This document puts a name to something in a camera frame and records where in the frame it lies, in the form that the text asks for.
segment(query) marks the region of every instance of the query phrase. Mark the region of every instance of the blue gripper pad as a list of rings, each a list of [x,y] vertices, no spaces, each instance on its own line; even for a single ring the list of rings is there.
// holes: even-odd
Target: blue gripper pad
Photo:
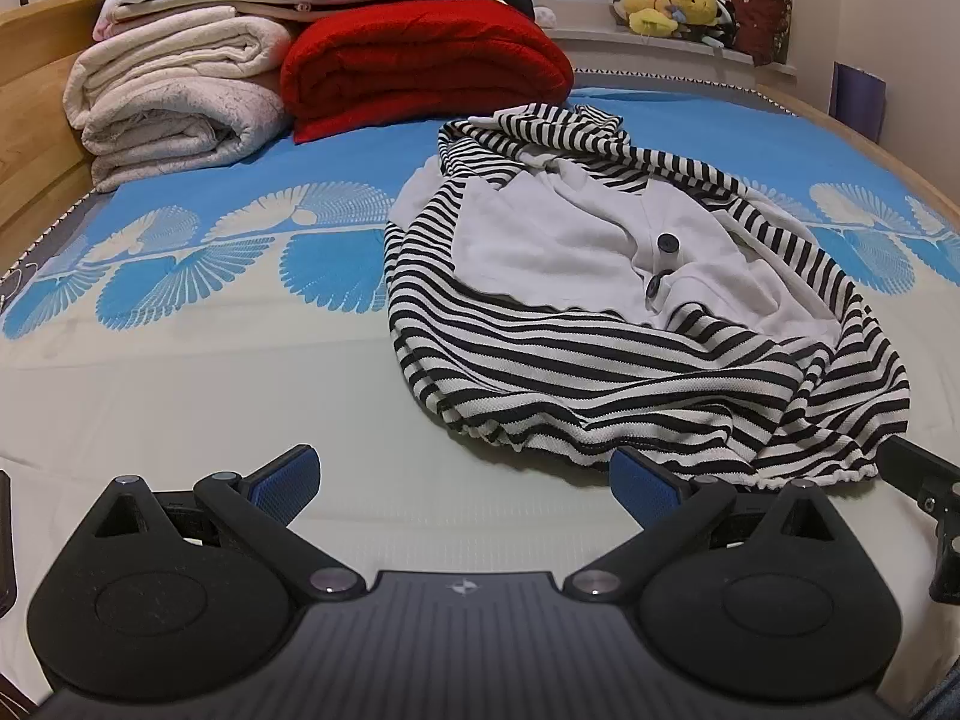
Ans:
[[[649,528],[683,503],[676,488],[622,449],[616,450],[610,459],[610,489],[617,502],[643,528]]]
[[[295,446],[244,482],[253,506],[289,525],[320,490],[320,458],[312,446]]]

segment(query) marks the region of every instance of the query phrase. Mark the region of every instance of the wooden bed frame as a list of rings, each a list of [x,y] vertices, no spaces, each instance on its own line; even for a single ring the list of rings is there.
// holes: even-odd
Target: wooden bed frame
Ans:
[[[92,157],[61,100],[103,1],[48,0],[0,13],[0,276],[92,186]],[[884,149],[791,95],[758,90],[893,172],[960,230],[960,205]]]

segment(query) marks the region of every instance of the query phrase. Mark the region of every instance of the window sill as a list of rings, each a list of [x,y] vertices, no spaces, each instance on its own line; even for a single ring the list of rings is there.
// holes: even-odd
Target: window sill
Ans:
[[[637,35],[630,32],[625,26],[620,25],[597,25],[590,28],[556,28],[545,29],[544,32],[554,41],[586,41],[590,43],[616,45],[626,44],[632,46],[651,47],[651,49],[669,50],[669,52],[685,52],[693,55],[712,56],[717,59],[723,59],[727,62],[733,62],[748,67],[754,66],[754,60],[750,55],[735,52],[730,49],[713,49],[703,43],[693,43],[686,40],[674,40],[671,38],[654,38],[644,35]],[[765,70],[784,74],[785,76],[795,76],[796,68],[792,65],[781,65],[774,63],[762,66]]]

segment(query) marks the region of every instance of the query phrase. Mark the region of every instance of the stack of folded blankets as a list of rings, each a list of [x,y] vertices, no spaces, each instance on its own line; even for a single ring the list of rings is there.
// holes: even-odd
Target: stack of folded blankets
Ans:
[[[237,162],[291,116],[302,143],[402,119],[561,103],[570,64],[525,15],[529,0],[514,4],[107,0],[64,111],[95,156],[96,189],[112,191]]]

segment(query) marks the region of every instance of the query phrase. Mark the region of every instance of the red pillow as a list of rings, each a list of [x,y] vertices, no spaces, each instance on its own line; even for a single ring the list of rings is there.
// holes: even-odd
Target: red pillow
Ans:
[[[790,28],[790,0],[730,0],[730,4],[737,23],[733,47],[754,57],[755,65],[769,65],[775,44]]]

